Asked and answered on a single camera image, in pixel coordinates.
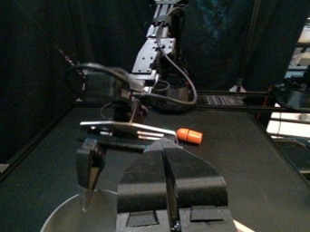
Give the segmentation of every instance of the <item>black plastic part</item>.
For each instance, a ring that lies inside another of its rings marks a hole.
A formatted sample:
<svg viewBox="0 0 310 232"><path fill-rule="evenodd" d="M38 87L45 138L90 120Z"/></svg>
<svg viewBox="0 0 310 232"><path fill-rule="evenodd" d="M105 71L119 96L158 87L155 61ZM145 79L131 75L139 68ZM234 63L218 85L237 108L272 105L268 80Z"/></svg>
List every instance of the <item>black plastic part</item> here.
<svg viewBox="0 0 310 232"><path fill-rule="evenodd" d="M177 4L177 5L188 5L189 0L149 0L151 5L165 5L165 4Z"/></svg>
<svg viewBox="0 0 310 232"><path fill-rule="evenodd" d="M98 175L93 179L91 168L98 168L98 174L105 168L105 151L98 144L98 140L85 140L85 145L78 149L77 155L77 172L79 186L93 189L97 185Z"/></svg>
<svg viewBox="0 0 310 232"><path fill-rule="evenodd" d="M118 215L118 232L169 232L170 224L167 210Z"/></svg>
<svg viewBox="0 0 310 232"><path fill-rule="evenodd" d="M182 232L237 232L237 227L228 207L182 208Z"/></svg>
<svg viewBox="0 0 310 232"><path fill-rule="evenodd" d="M153 19L153 24L159 25L163 23L163 25L171 26L171 17L170 15L161 15L159 17Z"/></svg>
<svg viewBox="0 0 310 232"><path fill-rule="evenodd" d="M129 101L123 97L126 83L105 72L89 72L85 80L85 102Z"/></svg>
<svg viewBox="0 0 310 232"><path fill-rule="evenodd" d="M285 84L273 87L272 92L277 96L277 102L282 107L297 111L310 111L310 90L306 83L286 81Z"/></svg>
<svg viewBox="0 0 310 232"><path fill-rule="evenodd" d="M146 152L123 173L118 213L167 209L166 190L162 152Z"/></svg>
<svg viewBox="0 0 310 232"><path fill-rule="evenodd" d="M225 179L182 148L146 151L123 173L118 193L118 231L237 231ZM159 230L161 220L155 224L158 210L169 230Z"/></svg>

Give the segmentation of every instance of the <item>black cable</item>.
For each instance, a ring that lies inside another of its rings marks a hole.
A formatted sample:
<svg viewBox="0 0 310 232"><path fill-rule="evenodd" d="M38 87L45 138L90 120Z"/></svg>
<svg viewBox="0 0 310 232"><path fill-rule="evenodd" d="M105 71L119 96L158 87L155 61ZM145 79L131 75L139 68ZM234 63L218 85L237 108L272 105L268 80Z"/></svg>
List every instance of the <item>black cable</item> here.
<svg viewBox="0 0 310 232"><path fill-rule="evenodd" d="M166 84L166 87L165 88L158 88L158 84ZM157 85L154 86L154 89L157 92L165 92L170 89L170 83L167 81L163 81L163 80L158 80L158 83Z"/></svg>
<svg viewBox="0 0 310 232"><path fill-rule="evenodd" d="M171 60L171 58L169 57L167 53L165 52L165 50L162 49L162 44L161 44L161 33L162 33L162 28L163 28L163 23L159 25L159 29L158 29L158 32L157 32L157 43L158 43L158 46L161 48L161 51L162 51L162 55L165 56L165 58L169 60L169 62L171 63L171 65L176 67L176 69L182 73L182 75L185 76L185 78L188 79L188 82L192 86L192 90L193 90L193 94L194 94L194 99L192 101L181 101L176 98L171 98L171 97L167 97L167 96L163 96L163 95L159 95L157 93L134 93L134 96L141 96L141 97L151 97L151 98L158 98L158 99L162 99L162 100L166 100L166 101L170 101L170 102L176 102L176 103L180 103L182 105L196 105L197 104L197 100L198 100L198 92L197 92L197 88L196 88L196 85L193 83L193 81L190 80L186 72L181 69L181 67L177 65L177 63Z"/></svg>
<svg viewBox="0 0 310 232"><path fill-rule="evenodd" d="M30 22L33 23L33 25L37 27L37 29L39 30L39 32L42 33L42 35L45 36L46 40L51 43L51 45L55 47L55 49L58 50L58 52L61 53L61 55L63 56L66 62L74 66L74 62L70 58L70 56L63 52L63 50L59 48L59 46L57 45L55 41L51 39L51 37L49 36L46 30L43 29L42 25L38 24L38 22L35 21L34 17L30 15L30 13L27 12L26 8L23 7L23 5L21 4L21 2L18 0L15 0L16 5L19 6L19 9L22 10L22 12L25 13L26 17L29 18Z"/></svg>
<svg viewBox="0 0 310 232"><path fill-rule="evenodd" d="M281 124L282 124L281 113L278 114L278 118L280 118L280 122L278 122L278 134L280 134Z"/></svg>
<svg viewBox="0 0 310 232"><path fill-rule="evenodd" d="M98 63L82 63L82 64L74 65L70 68L70 70L66 72L66 74L65 74L66 83L69 83L71 73L77 70L85 70L85 69L94 70L98 72L110 73L123 82L130 82L130 80L129 80L130 76L129 76L129 72L126 70L123 70L121 68L111 68L111 67L103 66L102 64L98 64Z"/></svg>
<svg viewBox="0 0 310 232"><path fill-rule="evenodd" d="M107 109L107 107L110 107L111 106L111 102L110 103L107 103L103 107L102 107L102 109L101 109L101 116L102 116L102 119L103 120L110 120L110 118L109 117L106 117L106 115L103 114L103 111Z"/></svg>

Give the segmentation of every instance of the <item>black table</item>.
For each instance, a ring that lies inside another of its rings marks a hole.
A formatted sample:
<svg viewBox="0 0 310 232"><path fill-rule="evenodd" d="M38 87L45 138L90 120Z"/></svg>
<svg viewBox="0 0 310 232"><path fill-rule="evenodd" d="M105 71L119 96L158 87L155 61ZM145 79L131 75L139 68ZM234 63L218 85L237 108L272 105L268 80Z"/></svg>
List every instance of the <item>black table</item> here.
<svg viewBox="0 0 310 232"><path fill-rule="evenodd" d="M39 231L59 204L78 193L75 136L81 121L101 120L99 109L73 108L57 128L0 183L0 231ZM213 163L228 184L234 219L254 231L309 231L310 188L264 129L245 112L193 111L146 124L204 132L185 149ZM117 190L123 170L139 156L110 150L98 189Z"/></svg>

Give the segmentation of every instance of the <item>black curtain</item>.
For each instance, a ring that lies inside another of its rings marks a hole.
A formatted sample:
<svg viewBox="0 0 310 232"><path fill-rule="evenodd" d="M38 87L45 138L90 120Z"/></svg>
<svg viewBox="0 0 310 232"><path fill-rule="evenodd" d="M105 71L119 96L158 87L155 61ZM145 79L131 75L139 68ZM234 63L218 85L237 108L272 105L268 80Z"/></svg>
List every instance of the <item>black curtain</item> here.
<svg viewBox="0 0 310 232"><path fill-rule="evenodd" d="M192 0L182 47L198 88L228 90L238 81L254 0ZM87 61L131 71L155 8L142 0L75 0ZM248 90L282 82L306 17L308 0L261 0L244 73Z"/></svg>
<svg viewBox="0 0 310 232"><path fill-rule="evenodd" d="M0 1L0 163L74 103L55 44L77 60L69 1Z"/></svg>
<svg viewBox="0 0 310 232"><path fill-rule="evenodd" d="M182 48L200 89L228 90L237 84L253 4L189 3ZM282 82L309 8L308 0L261 1L246 90ZM57 46L75 62L131 71L154 12L149 0L0 1L0 162L75 101L63 81L70 66Z"/></svg>

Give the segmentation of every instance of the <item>orange object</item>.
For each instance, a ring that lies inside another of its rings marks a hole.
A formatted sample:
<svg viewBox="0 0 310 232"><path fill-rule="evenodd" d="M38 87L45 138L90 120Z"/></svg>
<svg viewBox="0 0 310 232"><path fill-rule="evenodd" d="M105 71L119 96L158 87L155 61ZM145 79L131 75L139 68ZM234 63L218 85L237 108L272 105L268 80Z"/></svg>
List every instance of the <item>orange object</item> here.
<svg viewBox="0 0 310 232"><path fill-rule="evenodd" d="M178 139L181 139L184 141L193 142L197 144L201 144L201 142L202 142L202 133L200 133L194 130L186 129L186 128L181 128L177 131L177 137L178 137Z"/></svg>

